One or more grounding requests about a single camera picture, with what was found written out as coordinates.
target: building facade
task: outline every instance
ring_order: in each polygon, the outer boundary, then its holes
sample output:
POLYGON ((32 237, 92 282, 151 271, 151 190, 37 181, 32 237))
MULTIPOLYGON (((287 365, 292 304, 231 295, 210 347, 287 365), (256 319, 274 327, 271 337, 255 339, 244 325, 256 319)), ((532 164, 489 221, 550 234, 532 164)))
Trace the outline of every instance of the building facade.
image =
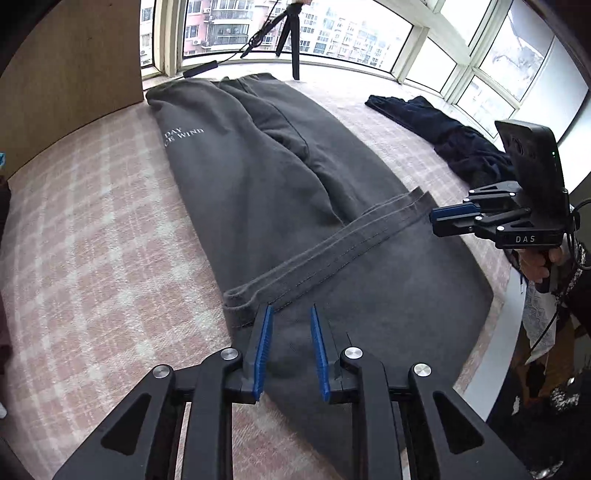
POLYGON ((142 67, 147 67, 153 63, 153 31, 154 0, 142 0, 139 9, 139 64, 142 67))
MULTIPOLYGON (((287 7, 287 0, 189 0, 184 32, 184 57, 239 50, 263 25, 287 7)), ((405 38, 380 31, 363 19, 351 3, 314 0, 300 14, 300 51, 390 69, 405 38)), ((267 34, 260 51, 274 51, 284 22, 267 34)), ((285 51, 291 50, 291 39, 285 51)))

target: dark navy clothing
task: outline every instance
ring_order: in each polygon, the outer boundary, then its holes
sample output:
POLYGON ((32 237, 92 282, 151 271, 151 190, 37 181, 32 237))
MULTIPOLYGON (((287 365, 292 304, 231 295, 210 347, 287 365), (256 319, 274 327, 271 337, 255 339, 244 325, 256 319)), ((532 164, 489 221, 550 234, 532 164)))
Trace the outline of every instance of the dark navy clothing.
POLYGON ((480 132, 448 117, 427 99, 371 95, 365 104, 433 144, 435 152, 470 187, 516 180, 509 155, 480 132))

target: window sill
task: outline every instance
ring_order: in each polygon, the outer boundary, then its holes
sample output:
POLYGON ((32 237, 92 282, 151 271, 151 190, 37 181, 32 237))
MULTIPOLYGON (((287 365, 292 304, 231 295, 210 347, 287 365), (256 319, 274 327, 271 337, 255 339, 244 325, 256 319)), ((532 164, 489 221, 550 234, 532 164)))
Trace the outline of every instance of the window sill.
POLYGON ((162 73, 153 65, 142 68, 142 81, 162 75, 162 73))
MULTIPOLYGON (((209 61, 217 60, 222 61, 231 57, 233 52, 224 53, 212 53, 199 55, 196 57, 185 58, 183 60, 181 71, 188 70, 196 65, 201 65, 209 61)), ((248 57, 241 59, 239 55, 236 55, 232 60, 224 62, 224 65, 236 64, 236 63, 291 63, 291 53, 282 53, 279 57, 274 52, 252 52, 248 54, 248 57)), ((353 72, 368 73, 376 77, 386 78, 393 80, 392 75, 384 70, 378 70, 377 68, 368 67, 361 63, 346 61, 341 59, 334 59, 330 57, 317 57, 312 54, 306 54, 300 52, 300 63, 306 65, 318 65, 325 67, 332 67, 342 70, 350 70, 353 72)))

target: gray sweatpants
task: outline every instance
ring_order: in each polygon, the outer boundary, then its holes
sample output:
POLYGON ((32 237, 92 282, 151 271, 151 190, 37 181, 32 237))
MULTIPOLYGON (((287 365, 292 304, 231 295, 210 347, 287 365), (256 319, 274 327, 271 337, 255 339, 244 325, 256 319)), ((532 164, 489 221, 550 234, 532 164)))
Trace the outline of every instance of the gray sweatpants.
POLYGON ((170 82, 147 99, 235 345, 271 303, 265 391, 350 476, 349 409, 320 397, 311 306, 401 385, 418 361, 453 383, 490 286, 460 239, 431 233, 427 193, 407 192, 337 119, 271 75, 170 82))

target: glass pane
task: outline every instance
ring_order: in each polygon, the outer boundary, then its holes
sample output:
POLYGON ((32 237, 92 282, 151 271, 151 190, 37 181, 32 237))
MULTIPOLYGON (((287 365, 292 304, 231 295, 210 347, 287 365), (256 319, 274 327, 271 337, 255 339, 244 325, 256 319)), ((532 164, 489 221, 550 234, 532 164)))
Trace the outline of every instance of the glass pane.
POLYGON ((469 44, 491 0, 446 0, 441 14, 469 44))
POLYGON ((497 134, 495 120, 506 120, 514 110, 478 77, 472 78, 457 105, 481 124, 492 137, 497 134))
MULTIPOLYGON (((199 7, 195 8, 192 0, 187 2, 185 57, 239 49, 262 27, 275 0, 202 0, 198 3, 199 7), (197 27, 196 34, 188 37, 187 27, 192 26, 197 27), (242 30, 235 33, 239 26, 242 30)), ((280 0, 272 18, 282 13, 289 3, 291 1, 280 0)), ((275 50, 283 25, 284 22, 269 32, 257 50, 275 50)), ((373 0, 314 0, 303 7, 300 15, 300 50, 390 70, 411 28, 409 22, 373 0)), ((285 51, 289 49, 288 39, 285 51)))
POLYGON ((521 0, 509 14, 480 68, 521 100, 554 38, 548 26, 521 0))
POLYGON ((142 0, 139 9, 139 64, 149 67, 154 64, 152 35, 154 32, 154 5, 156 0, 142 0))
POLYGON ((412 25, 373 0, 314 0, 301 17, 301 39, 317 55, 335 57, 390 71, 412 25), (306 24, 313 17, 314 24, 306 24))
POLYGON ((456 62, 428 38, 408 72, 407 79, 441 92, 455 67, 456 62))

